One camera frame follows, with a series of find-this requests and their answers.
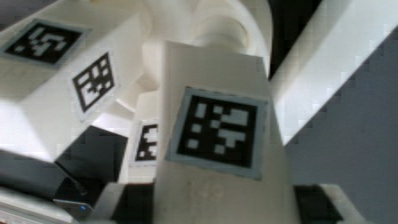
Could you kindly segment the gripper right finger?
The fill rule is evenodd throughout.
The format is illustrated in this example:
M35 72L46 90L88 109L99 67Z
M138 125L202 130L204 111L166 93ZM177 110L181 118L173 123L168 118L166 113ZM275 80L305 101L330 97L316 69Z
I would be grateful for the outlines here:
M371 224L335 184L294 185L300 224Z

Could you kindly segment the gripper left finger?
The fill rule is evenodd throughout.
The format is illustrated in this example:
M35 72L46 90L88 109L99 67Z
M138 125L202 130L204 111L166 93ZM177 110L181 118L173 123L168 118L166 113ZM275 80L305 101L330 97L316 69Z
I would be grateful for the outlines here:
M152 224L152 184L109 183L86 224Z

